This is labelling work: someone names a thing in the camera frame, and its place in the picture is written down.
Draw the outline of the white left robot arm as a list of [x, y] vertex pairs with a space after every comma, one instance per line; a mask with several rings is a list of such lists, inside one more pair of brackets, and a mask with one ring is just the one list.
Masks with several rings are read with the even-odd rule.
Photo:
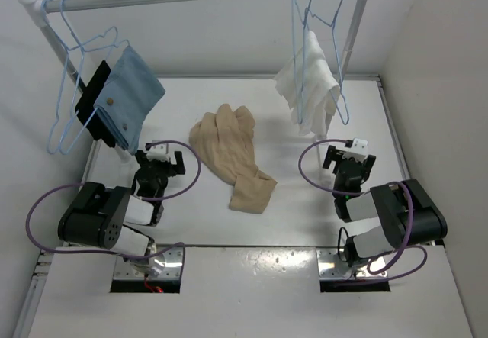
[[155, 240], [137, 226], [155, 227], [160, 222], [169, 178], [186, 173], [182, 152], [168, 154], [167, 146], [136, 152], [138, 170], [132, 185], [108, 188], [86, 182], [58, 224], [58, 237], [68, 243], [94, 246], [124, 255], [140, 269], [161, 266]]

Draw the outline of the light blue wire hanger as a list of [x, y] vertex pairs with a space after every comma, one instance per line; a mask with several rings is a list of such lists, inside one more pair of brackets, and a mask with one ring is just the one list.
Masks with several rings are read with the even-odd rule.
[[[309, 30], [308, 16], [313, 0], [308, 0], [303, 11], [300, 10], [298, 0], [291, 0], [291, 35], [292, 35], [292, 50], [293, 50], [293, 73], [294, 73], [294, 87], [297, 100], [297, 123], [303, 123], [303, 90], [304, 90], [304, 76], [306, 71], [306, 51], [307, 51], [307, 31]], [[300, 20], [302, 28], [302, 47], [300, 53], [297, 52], [295, 39], [295, 16]]]

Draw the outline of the beige t shirt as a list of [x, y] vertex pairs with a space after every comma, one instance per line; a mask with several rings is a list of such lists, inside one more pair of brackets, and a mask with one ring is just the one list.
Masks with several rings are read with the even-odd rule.
[[205, 166], [233, 187], [230, 210], [261, 214], [277, 182], [256, 165], [254, 128], [255, 119], [247, 107], [233, 110], [222, 104], [191, 128], [189, 143]]

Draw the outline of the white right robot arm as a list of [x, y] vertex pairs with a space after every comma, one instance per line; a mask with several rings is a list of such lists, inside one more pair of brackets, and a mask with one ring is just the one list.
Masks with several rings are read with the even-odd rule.
[[350, 267], [399, 249], [405, 237], [411, 246], [441, 240], [448, 233], [445, 217], [416, 179], [375, 186], [362, 194], [375, 160], [365, 142], [348, 140], [343, 150], [330, 146], [323, 161], [324, 169], [334, 166], [333, 197], [339, 219], [380, 222], [365, 233], [347, 237], [339, 255]]

